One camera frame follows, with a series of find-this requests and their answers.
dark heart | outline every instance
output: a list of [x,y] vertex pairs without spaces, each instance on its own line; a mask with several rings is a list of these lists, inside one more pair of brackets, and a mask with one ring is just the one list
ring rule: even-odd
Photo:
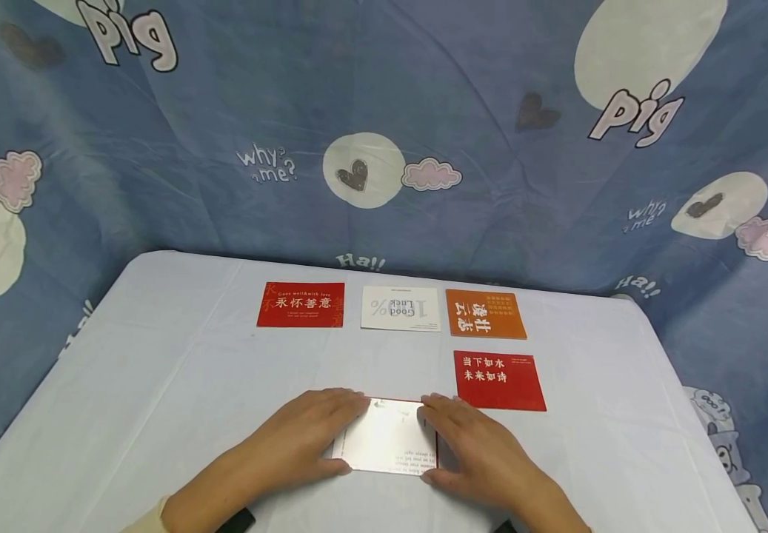
[[517,112],[517,131],[552,128],[561,118],[555,109],[541,109],[543,99],[537,93],[526,93]]
[[51,37],[41,37],[35,41],[17,24],[0,22],[0,39],[7,49],[31,70],[54,67],[64,60],[64,49],[58,41]]
[[686,214],[692,218],[701,218],[707,214],[710,209],[718,206],[721,201],[724,200],[724,194],[722,192],[716,192],[713,196],[709,197],[708,201],[695,202],[686,209]]
[[342,181],[343,184],[348,185],[351,189],[357,192],[363,192],[366,190],[366,181],[369,178],[369,167],[366,165],[366,161],[362,159],[354,159],[354,163],[351,163],[351,172],[341,168],[335,172],[335,176]]

wrist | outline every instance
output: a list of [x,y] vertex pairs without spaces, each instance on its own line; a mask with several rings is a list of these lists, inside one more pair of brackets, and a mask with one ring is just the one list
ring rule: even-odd
[[161,521],[169,533],[214,533],[256,498],[237,465],[221,456],[168,498]]
[[588,533],[584,521],[564,494],[564,490],[543,475],[530,495],[514,506],[513,514],[532,533]]

red card with chinese text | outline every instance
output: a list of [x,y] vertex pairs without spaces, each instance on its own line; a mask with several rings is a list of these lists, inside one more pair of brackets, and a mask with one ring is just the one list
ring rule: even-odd
[[546,411],[531,355],[455,352],[458,396],[479,409]]
[[342,327],[344,283],[265,284],[259,327]]
[[446,289],[446,308],[452,335],[526,338],[513,292]]

pink cloud pattern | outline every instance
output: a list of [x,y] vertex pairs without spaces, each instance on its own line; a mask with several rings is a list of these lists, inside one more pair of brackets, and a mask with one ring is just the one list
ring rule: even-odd
[[0,202],[7,211],[18,213],[34,202],[31,195],[42,168],[40,156],[30,150],[0,159]]
[[418,191],[451,189],[461,183],[461,173],[450,163],[441,163],[433,157],[426,157],[419,163],[408,164],[401,176],[401,184]]
[[768,218],[754,217],[736,229],[737,246],[750,257],[768,261]]

blue fabric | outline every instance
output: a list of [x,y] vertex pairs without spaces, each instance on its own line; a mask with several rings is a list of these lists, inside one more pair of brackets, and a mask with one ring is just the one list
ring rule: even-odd
[[768,532],[768,0],[81,4],[0,1],[0,436],[141,252],[615,295]]

